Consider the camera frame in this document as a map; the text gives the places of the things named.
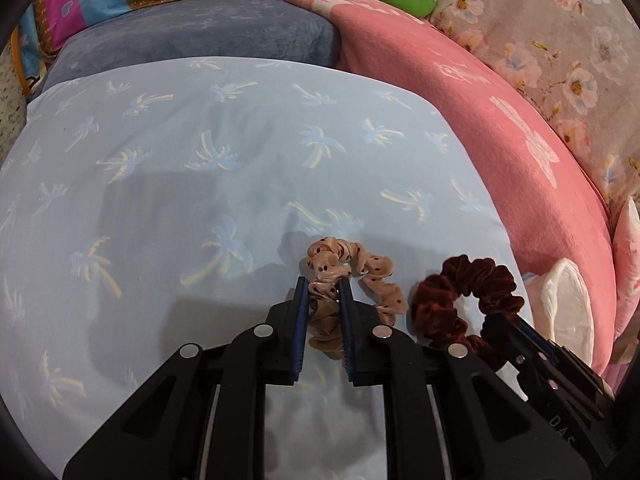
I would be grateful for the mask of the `white lined trash bin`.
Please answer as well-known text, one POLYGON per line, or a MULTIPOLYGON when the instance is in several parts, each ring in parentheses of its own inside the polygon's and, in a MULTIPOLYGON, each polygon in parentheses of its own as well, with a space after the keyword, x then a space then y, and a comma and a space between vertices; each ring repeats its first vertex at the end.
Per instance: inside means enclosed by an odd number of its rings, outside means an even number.
POLYGON ((536 331, 592 364, 594 326, 589 292, 578 265, 558 260, 542 275, 523 278, 536 331))

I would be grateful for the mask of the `speckled mattress edge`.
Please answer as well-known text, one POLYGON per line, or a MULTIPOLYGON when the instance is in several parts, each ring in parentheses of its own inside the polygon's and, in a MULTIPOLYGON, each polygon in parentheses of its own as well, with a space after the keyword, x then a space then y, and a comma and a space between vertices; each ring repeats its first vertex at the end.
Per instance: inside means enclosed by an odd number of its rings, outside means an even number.
POLYGON ((0 63, 0 162, 4 162, 26 124, 26 98, 6 44, 0 63))

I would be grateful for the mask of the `grey floral quilt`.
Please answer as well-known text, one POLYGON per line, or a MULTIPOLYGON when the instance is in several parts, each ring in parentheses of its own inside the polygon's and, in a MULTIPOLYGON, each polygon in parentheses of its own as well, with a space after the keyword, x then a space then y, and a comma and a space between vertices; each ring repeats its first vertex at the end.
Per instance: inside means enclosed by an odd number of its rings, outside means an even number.
POLYGON ((639 27, 622 0, 438 0, 431 22, 536 108, 610 211, 639 197, 639 27))

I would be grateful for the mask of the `dark red velvet scrunchie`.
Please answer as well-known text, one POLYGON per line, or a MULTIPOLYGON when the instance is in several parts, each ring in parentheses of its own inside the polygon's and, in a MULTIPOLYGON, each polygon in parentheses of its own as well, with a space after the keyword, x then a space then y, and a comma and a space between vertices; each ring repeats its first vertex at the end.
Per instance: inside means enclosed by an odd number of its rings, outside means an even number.
POLYGON ((481 336, 468 333, 469 324, 462 318, 457 302, 473 297, 480 313, 503 314, 512 320, 525 304, 515 291, 513 274, 494 259, 450 257, 442 264, 442 270, 424 278, 416 288, 410 302, 412 329, 433 347, 462 344, 476 356, 487 358, 491 346, 481 336))

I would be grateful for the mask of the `blue-grey plush cushion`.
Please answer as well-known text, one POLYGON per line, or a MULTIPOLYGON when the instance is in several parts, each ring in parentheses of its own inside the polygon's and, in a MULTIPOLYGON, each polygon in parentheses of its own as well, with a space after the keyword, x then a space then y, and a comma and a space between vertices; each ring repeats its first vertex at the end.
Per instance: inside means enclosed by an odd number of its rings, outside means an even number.
POLYGON ((71 36, 44 78, 63 81, 142 63, 234 56, 333 67, 341 36, 283 0, 180 0, 131 11, 71 36))

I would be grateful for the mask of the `pink blanket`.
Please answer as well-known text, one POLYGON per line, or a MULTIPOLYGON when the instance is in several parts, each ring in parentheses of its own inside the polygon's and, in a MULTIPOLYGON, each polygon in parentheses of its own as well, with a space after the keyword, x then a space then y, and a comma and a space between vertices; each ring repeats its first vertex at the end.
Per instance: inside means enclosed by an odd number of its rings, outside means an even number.
POLYGON ((612 356, 616 279, 608 215, 573 154, 533 107, 431 24, 378 0, 283 0, 341 35, 338 66, 430 101, 457 135, 508 231, 523 272, 577 264, 591 301, 592 367, 612 356))

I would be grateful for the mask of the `beige polka-dot scrunchie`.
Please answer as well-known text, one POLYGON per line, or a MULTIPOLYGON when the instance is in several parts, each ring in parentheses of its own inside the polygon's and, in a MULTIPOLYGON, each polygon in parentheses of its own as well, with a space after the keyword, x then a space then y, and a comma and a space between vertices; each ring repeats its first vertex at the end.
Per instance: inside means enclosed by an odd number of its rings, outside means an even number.
POLYGON ((309 271, 309 344, 332 360, 344 358, 343 329, 338 318, 338 284, 358 285, 373 302, 374 319, 393 326, 408 310, 395 267, 387 256, 369 252, 363 244, 325 236, 307 248, 309 271))

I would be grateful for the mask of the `small pink printed pillow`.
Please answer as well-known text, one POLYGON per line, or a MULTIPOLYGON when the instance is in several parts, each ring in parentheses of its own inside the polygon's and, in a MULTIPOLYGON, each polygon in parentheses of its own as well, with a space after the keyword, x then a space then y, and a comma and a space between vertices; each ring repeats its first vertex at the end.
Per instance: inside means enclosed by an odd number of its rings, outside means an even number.
POLYGON ((613 257, 616 278, 614 338, 626 330, 639 302, 639 214, 632 197, 623 204, 614 237, 613 257))

